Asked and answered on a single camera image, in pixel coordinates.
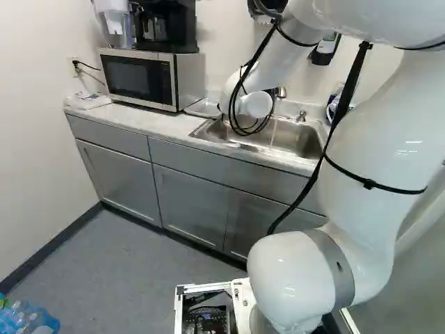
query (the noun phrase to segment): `microwave door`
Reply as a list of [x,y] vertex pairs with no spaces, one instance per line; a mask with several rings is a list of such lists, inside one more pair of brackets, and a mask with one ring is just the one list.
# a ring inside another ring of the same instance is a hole
[[108,91],[115,100],[163,108],[161,62],[101,55]]

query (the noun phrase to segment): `electrical outlet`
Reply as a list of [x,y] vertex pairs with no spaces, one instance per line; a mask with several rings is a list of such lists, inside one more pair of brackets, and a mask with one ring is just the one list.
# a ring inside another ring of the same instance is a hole
[[70,71],[70,75],[73,78],[77,78],[79,76],[79,73],[77,73],[76,68],[74,66],[74,64],[72,63],[72,61],[78,61],[79,57],[68,57],[67,58],[67,66],[68,66],[68,70]]

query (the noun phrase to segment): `cabinet drawer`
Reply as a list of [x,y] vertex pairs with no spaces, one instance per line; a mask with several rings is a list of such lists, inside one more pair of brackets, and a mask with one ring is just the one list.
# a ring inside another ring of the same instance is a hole
[[150,161],[146,136],[76,116],[67,119],[74,137]]
[[[281,170],[159,139],[149,138],[149,144],[153,162],[156,164],[289,205],[297,198],[308,180],[306,177]],[[315,187],[300,207],[323,214],[316,198]]]

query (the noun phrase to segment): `stainless steel cabinet door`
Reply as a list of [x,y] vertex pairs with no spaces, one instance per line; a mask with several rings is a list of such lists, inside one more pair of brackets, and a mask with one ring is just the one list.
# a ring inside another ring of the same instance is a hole
[[[266,236],[267,229],[287,206],[272,200],[233,190],[227,221],[224,251],[246,260],[252,246]],[[296,209],[277,228],[277,232],[307,230],[322,226],[327,219]]]
[[150,163],[80,140],[76,142],[104,202],[161,226]]
[[164,228],[223,250],[230,188],[153,165]]

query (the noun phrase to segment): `microwave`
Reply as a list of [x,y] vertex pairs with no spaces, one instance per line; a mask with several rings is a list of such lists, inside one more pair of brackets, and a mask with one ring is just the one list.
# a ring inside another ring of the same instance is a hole
[[205,97],[204,54],[99,49],[114,101],[179,112]]

